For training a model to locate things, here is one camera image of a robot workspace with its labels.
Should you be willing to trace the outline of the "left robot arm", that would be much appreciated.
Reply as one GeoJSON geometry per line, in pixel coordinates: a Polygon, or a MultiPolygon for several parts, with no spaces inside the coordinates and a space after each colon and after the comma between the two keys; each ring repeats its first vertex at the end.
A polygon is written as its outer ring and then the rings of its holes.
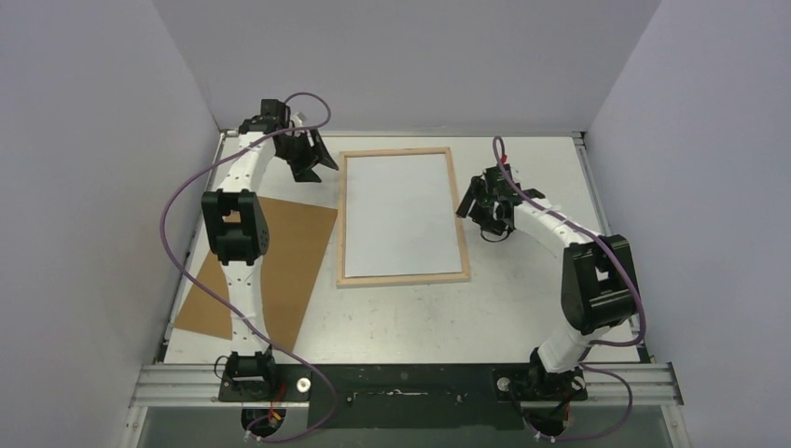
{"type": "Polygon", "coordinates": [[[271,343],[262,340],[265,319],[262,261],[270,229],[255,192],[270,162],[281,159],[298,183],[318,183],[318,165],[337,170],[320,132],[292,113],[285,101],[264,99],[259,112],[239,127],[240,156],[219,186],[201,197],[211,252],[228,287],[231,348],[222,373],[221,394],[238,401],[276,399],[287,389],[271,343]]]}

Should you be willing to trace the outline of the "brown cardboard backing board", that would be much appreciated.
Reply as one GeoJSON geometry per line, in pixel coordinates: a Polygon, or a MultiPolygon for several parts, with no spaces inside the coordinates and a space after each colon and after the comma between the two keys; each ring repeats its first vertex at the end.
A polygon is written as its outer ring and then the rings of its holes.
{"type": "MultiPolygon", "coordinates": [[[[292,351],[338,211],[264,197],[258,200],[271,234],[260,275],[266,331],[270,339],[292,351]]],[[[175,326],[228,340],[231,311],[204,291],[191,287],[175,326]]]]}

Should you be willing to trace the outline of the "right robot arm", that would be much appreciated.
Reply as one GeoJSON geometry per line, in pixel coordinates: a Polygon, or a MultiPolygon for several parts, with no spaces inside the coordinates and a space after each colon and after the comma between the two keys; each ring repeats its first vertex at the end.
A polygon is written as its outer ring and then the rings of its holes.
{"type": "Polygon", "coordinates": [[[602,235],[558,211],[536,189],[521,189],[509,165],[470,179],[456,210],[479,226],[490,243],[518,231],[548,249],[562,265],[562,322],[509,375],[519,400],[575,399],[584,390],[581,360],[612,328],[637,315],[639,306],[631,246],[618,234],[602,235]]]}

